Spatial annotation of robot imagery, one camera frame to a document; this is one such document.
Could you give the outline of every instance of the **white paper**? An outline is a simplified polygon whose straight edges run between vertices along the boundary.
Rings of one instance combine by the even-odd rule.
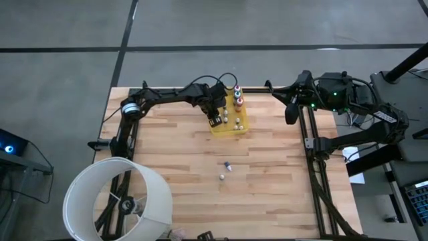
[[[343,155],[346,158],[349,158],[349,156],[351,156],[352,154],[356,153],[357,151],[358,151],[358,147],[346,147],[346,148],[343,149]],[[354,161],[355,159],[358,159],[358,158],[360,158],[359,153],[353,155],[350,158],[349,162]],[[364,182],[364,175],[362,173],[353,175],[352,177],[349,177],[349,181],[351,183],[356,183],[356,184],[365,184],[365,182]]]

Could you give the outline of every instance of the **white lamp shade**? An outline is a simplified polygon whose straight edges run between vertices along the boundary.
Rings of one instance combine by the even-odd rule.
[[[133,169],[139,171],[146,182],[146,205],[137,224],[117,240],[156,240],[171,225],[173,197],[162,176],[125,158],[111,157],[87,167],[68,188],[62,214],[64,224],[74,239],[102,241],[92,216],[96,198],[113,177]]]

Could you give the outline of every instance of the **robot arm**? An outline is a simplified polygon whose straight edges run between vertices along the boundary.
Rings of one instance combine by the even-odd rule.
[[[304,70],[289,87],[274,89],[270,82],[266,82],[265,86],[269,86],[272,95],[287,106],[285,116],[289,125],[296,123],[300,106],[338,114],[350,110],[356,114],[371,114],[381,120],[359,133],[333,139],[306,139],[307,148],[313,149],[315,156],[321,159],[328,159],[328,155],[334,150],[351,145],[369,142],[398,143],[404,139],[404,132],[409,126],[409,119],[403,111],[383,103],[372,86],[346,72],[325,73],[319,78],[313,78],[311,72]]]

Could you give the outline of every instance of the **butcher block tabletop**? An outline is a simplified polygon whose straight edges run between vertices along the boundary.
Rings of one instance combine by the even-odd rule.
[[[105,118],[128,91],[112,88]],[[173,194],[172,229],[183,229],[187,238],[209,230],[219,238],[318,238],[300,125],[286,124],[285,106],[270,94],[243,97],[250,126],[246,134],[233,137],[214,137],[198,106],[178,102],[152,107],[140,120],[134,162],[157,171],[168,182]],[[318,110],[315,117],[321,137],[337,136],[331,112]],[[103,124],[100,137],[115,136],[119,122],[117,112]],[[109,151],[99,151],[95,161],[109,156]],[[232,172],[226,170],[225,161]],[[343,158],[331,156],[326,163],[334,205],[361,233]],[[129,195],[142,198],[145,191],[144,179],[133,171]],[[94,207],[95,218],[108,195],[107,183]],[[330,230],[325,206],[322,209]],[[126,219],[128,232],[136,217]]]

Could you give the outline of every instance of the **concrete floor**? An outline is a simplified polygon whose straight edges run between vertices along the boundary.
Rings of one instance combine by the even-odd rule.
[[[0,48],[120,46],[130,4],[2,1]],[[421,44],[428,40],[427,24],[416,0],[140,0],[129,46]],[[267,79],[288,85],[305,69],[315,76],[347,70],[368,80],[370,73],[392,68],[413,51],[127,53],[118,85],[140,86],[146,80],[150,86],[184,86],[202,74],[223,72],[237,74],[244,86],[260,86]],[[0,128],[32,140],[56,172],[51,202],[26,202],[13,240],[70,237],[62,202],[72,179],[92,162],[94,152],[86,143],[98,136],[117,56],[0,54]],[[377,228],[382,222],[372,218],[373,202],[356,200],[364,233],[387,237],[398,232]]]

